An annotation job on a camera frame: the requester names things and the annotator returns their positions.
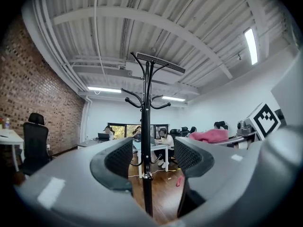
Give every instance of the black coat rack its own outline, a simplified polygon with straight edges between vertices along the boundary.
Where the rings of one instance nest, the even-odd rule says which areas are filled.
[[[155,71],[154,61],[147,61],[146,62],[146,70],[144,70],[141,62],[138,60],[138,58],[135,56],[134,52],[131,52],[131,55],[135,58],[135,60],[138,62],[140,65],[143,76],[141,79],[144,79],[143,83],[143,96],[142,99],[135,93],[132,93],[130,91],[127,91],[125,89],[121,89],[122,91],[129,93],[133,96],[135,96],[139,102],[140,105],[135,104],[132,100],[130,100],[128,97],[125,98],[125,101],[130,103],[132,106],[136,108],[141,108],[141,162],[139,164],[132,164],[133,166],[139,166],[144,162],[144,173],[143,173],[143,193],[144,193],[144,203],[145,203],[145,211],[152,216],[152,174],[150,172],[150,163],[155,164],[162,155],[159,155],[159,157],[156,159],[156,161],[152,162],[151,161],[151,122],[150,122],[150,117],[151,117],[151,107],[153,109],[162,109],[167,106],[170,106],[170,103],[167,103],[165,105],[162,105],[160,107],[155,107],[152,105],[152,101],[155,98],[161,97],[161,96],[155,96],[151,99],[151,82],[152,82],[152,77],[153,75],[161,70],[162,68],[168,66],[168,64],[161,66],[157,68]]]

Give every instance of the ceiling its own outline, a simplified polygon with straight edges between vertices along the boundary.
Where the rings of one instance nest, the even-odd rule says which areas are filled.
[[[49,53],[82,96],[94,95],[87,86],[141,93],[143,81],[125,68],[128,61],[134,62],[131,51],[184,68],[174,84],[154,82],[152,94],[190,101],[207,92],[205,88],[210,90],[214,81],[218,81],[215,87],[222,86],[291,43],[277,0],[33,0],[32,4]],[[259,62],[254,66],[243,34],[248,28],[257,42]]]

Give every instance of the white desk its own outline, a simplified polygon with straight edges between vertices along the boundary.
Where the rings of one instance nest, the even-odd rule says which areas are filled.
[[[133,145],[136,147],[138,151],[138,163],[141,162],[141,142],[136,142],[133,140]],[[174,150],[174,148],[171,148],[167,145],[151,145],[151,151],[158,150],[158,149],[165,149],[165,171],[169,171],[169,150]],[[142,167],[141,165],[139,167],[139,178],[142,178]]]
[[[16,152],[15,152],[15,145],[19,145],[19,148],[22,149],[21,159],[24,161],[24,150],[23,150],[23,139],[16,134],[13,130],[0,130],[0,145],[11,145],[11,151],[13,155],[14,165],[16,172],[19,171],[17,159],[16,159]]]

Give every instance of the fluorescent light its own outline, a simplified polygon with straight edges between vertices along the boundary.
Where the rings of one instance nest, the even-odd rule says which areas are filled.
[[[110,89],[110,88],[102,88],[102,87],[87,87],[89,90],[94,91],[102,91],[102,92],[111,92],[111,93],[121,93],[121,90],[119,89]]]
[[[185,101],[185,99],[182,98],[176,98],[176,97],[170,97],[170,96],[164,96],[162,99],[167,99],[167,100],[174,100],[174,101]]]
[[[250,49],[251,64],[256,64],[258,62],[258,55],[254,33],[252,32],[252,29],[249,29],[244,33],[244,35],[246,37],[247,44]]]

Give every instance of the hardwood floor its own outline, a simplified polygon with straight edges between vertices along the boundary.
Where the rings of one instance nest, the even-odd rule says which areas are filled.
[[[152,160],[156,159],[155,154],[152,152]],[[133,163],[137,164],[138,157],[134,154]],[[153,205],[153,218],[159,224],[166,224],[177,218],[177,210],[179,207],[183,184],[180,187],[176,187],[179,176],[183,173],[181,170],[177,170],[178,165],[170,163],[169,170],[175,171],[158,171],[163,170],[157,164],[151,165],[151,172],[153,173],[152,181],[152,205]],[[138,167],[130,165],[128,175],[138,175]],[[134,198],[137,203],[145,210],[144,197],[143,197],[143,184],[142,179],[138,176],[128,177],[133,184]]]

